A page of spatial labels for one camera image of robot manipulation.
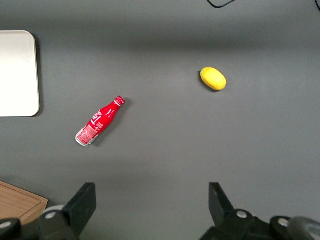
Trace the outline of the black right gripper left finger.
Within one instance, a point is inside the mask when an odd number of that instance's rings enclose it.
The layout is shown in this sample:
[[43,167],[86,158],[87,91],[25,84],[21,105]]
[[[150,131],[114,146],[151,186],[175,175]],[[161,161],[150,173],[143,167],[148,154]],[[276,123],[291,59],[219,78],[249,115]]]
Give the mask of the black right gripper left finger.
[[97,207],[96,185],[85,183],[66,205],[46,209],[38,218],[40,240],[78,240]]

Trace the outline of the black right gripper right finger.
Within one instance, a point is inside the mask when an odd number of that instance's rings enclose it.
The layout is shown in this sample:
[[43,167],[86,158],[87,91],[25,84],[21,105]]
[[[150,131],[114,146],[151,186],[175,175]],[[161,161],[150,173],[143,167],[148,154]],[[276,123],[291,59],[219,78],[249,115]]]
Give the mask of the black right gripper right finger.
[[208,207],[214,226],[202,240],[271,240],[270,225],[244,209],[235,209],[221,185],[209,184]]

